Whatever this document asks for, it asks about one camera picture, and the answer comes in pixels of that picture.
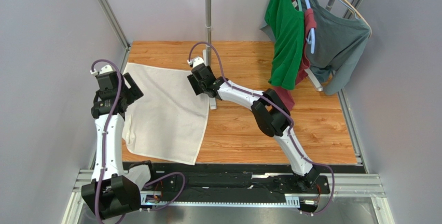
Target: white cloth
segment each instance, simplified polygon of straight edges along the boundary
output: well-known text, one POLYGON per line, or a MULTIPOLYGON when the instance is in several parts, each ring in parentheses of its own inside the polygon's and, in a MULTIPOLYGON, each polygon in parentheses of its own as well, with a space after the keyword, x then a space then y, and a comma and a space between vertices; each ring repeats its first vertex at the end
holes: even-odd
POLYGON ((123 138, 131 153, 194 165, 209 115, 209 98, 196 96, 190 71, 128 63, 144 96, 128 107, 123 138))

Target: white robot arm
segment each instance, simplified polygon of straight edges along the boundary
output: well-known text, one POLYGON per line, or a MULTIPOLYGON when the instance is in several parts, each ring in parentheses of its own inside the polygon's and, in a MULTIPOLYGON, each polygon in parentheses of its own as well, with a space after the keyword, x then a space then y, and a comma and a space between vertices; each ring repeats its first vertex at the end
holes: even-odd
POLYGON ((261 131, 273 137, 281 146, 292 166, 292 171, 305 179, 307 187, 315 184, 319 172, 306 161, 310 159, 295 134, 293 132, 289 134, 288 119, 274 108, 266 109, 269 104, 262 99, 262 96, 290 115, 274 90, 256 91, 239 86, 232 81, 226 83, 222 77, 216 79, 210 67, 206 66, 200 57, 193 59, 189 65, 192 67, 192 75, 189 75, 188 79, 196 95, 205 93, 209 97, 231 101, 251 110, 261 131))
POLYGON ((150 180, 150 162, 148 161, 135 164, 129 169, 127 175, 123 170, 121 136, 125 124, 125 112, 130 104, 143 96, 143 93, 129 74, 125 74, 124 78, 121 76, 119 82, 117 73, 119 72, 114 71, 110 65, 104 66, 99 72, 92 72, 100 86, 95 94, 91 109, 97 134, 96 164, 92 174, 92 182, 82 186, 81 196, 95 213, 95 196, 99 195, 100 219, 138 211, 141 206, 140 191, 150 180), (129 83, 130 88, 126 86, 125 80, 129 83), (121 91, 117 99, 119 83, 121 91), (114 112, 111 113, 115 101, 117 101, 117 105, 114 112), (110 118, 109 124, 105 130, 108 118, 110 118), (106 131, 106 142, 104 143, 103 131, 106 131), (102 164, 102 156, 105 156, 104 164, 102 164))

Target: black joint motor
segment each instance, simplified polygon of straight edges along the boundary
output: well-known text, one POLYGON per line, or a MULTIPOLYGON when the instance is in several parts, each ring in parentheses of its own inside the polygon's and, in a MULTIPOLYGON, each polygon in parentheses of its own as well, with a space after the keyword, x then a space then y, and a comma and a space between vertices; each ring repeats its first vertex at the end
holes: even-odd
MULTIPOLYGON (((267 89, 263 96, 275 103, 276 106, 283 109, 290 116, 287 107, 273 89, 267 89)), ((290 122, 279 110, 274 107, 268 110, 267 106, 270 106, 270 104, 263 99, 253 102, 252 113, 255 116, 256 123, 259 129, 267 136, 282 136, 282 132, 290 125, 290 122)))
POLYGON ((217 98, 218 89, 224 83, 222 77, 216 78, 210 66, 199 64, 192 69, 192 74, 187 76, 196 95, 207 94, 210 98, 217 98))

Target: white wall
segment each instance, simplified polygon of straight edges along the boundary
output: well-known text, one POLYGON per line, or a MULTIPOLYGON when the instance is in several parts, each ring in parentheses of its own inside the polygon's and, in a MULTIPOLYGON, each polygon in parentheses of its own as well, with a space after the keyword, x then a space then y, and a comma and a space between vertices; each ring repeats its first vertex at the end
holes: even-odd
POLYGON ((440 0, 363 0, 373 37, 346 92, 396 223, 440 223, 440 0))
MULTIPOLYGON (((204 0, 108 0, 129 41, 204 40, 204 0)), ((323 6, 328 0, 320 0, 323 6)), ((259 28, 268 0, 212 0, 214 40, 268 40, 259 28)), ((345 7, 335 2, 333 13, 345 7)))
POLYGON ((60 223, 95 145, 90 64, 122 62, 97 0, 0 0, 0 222, 60 223))

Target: wooden platform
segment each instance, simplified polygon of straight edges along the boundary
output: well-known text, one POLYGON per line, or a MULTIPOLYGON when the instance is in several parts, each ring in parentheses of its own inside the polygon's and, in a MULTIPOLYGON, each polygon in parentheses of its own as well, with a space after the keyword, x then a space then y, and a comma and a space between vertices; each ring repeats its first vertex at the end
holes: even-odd
MULTIPOLYGON (((129 62, 189 70, 187 58, 194 41, 135 41, 129 62)), ((250 41, 216 41, 225 75, 247 88, 270 87, 273 44, 250 41)), ((202 56, 204 45, 194 50, 202 56)), ((218 60, 212 52, 212 70, 220 76, 218 60)), ((292 91, 295 107, 295 133, 309 157, 320 163, 356 163, 337 95, 326 96, 314 90, 305 79, 292 91)), ((209 112, 208 126, 197 162, 202 163, 288 163, 277 142, 261 133, 252 113, 234 103, 217 101, 218 109, 209 112)), ((123 145, 124 161, 148 158, 130 153, 123 145)))

